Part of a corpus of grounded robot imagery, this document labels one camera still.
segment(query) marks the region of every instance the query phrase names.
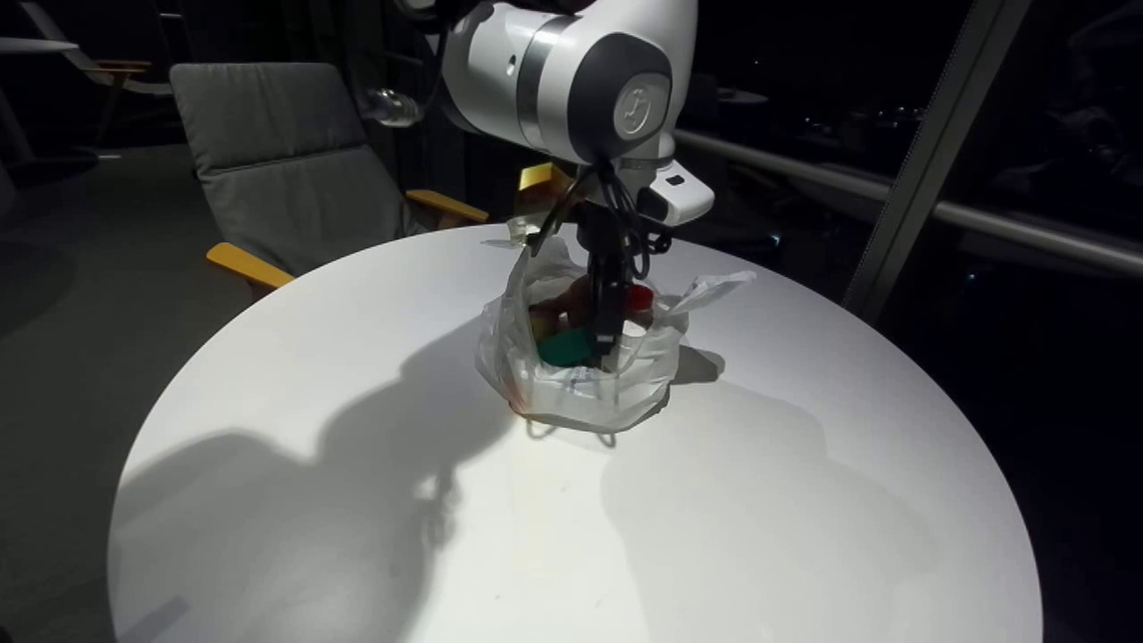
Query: green object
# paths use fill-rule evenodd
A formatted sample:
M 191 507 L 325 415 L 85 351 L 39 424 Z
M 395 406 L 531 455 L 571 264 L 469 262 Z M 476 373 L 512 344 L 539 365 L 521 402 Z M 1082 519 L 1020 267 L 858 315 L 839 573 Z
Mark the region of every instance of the green object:
M 594 335 L 584 327 L 563 327 L 535 344 L 539 362 L 554 367 L 579 367 L 597 362 Z

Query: round table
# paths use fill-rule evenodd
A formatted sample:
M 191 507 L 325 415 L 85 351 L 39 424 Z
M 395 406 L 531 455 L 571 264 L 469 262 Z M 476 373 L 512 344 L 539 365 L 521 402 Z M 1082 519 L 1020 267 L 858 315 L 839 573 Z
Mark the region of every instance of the round table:
M 602 445 L 483 381 L 512 262 L 504 224 L 429 233 L 225 324 L 129 455 L 116 641 L 1040 643 L 996 462 L 864 321 L 757 267 L 694 315 L 671 402 Z M 673 244 L 654 284 L 744 267 Z

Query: chair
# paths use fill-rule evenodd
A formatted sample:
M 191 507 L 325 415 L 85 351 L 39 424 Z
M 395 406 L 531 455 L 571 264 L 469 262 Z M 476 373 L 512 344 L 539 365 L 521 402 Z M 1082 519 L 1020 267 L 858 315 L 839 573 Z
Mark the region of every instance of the chair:
M 172 86 L 225 237 L 208 262 L 253 284 L 273 290 L 370 244 L 490 219 L 433 190 L 398 194 L 331 64 L 175 64 Z

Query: plastic bag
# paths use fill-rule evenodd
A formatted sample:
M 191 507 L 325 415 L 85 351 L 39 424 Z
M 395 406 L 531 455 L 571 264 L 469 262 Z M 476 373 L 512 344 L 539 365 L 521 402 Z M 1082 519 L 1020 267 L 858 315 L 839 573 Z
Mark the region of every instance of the plastic bag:
M 535 256 L 521 249 L 504 295 L 483 315 L 479 367 L 519 415 L 594 432 L 621 432 L 654 415 L 677 374 L 689 315 L 757 280 L 697 280 L 671 307 L 657 295 L 648 327 L 625 324 L 609 373 L 554 367 L 535 352 L 529 307 L 560 295 L 582 275 L 563 240 L 545 240 Z

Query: chair armrest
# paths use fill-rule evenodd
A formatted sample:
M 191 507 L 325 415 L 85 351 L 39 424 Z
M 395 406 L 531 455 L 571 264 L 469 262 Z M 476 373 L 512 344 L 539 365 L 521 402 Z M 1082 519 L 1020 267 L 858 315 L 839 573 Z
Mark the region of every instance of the chair armrest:
M 452 195 L 436 194 L 436 190 L 406 190 L 403 195 L 406 195 L 406 204 L 433 206 L 442 219 L 438 221 L 442 227 L 464 224 L 464 221 L 490 221 L 490 209 L 471 206 L 471 204 L 452 201 Z
M 215 244 L 208 249 L 208 262 L 225 267 L 225 270 L 236 270 L 257 284 L 269 284 L 269 290 L 281 290 L 285 283 L 294 283 L 289 270 L 273 267 L 270 262 L 236 248 L 236 244 Z

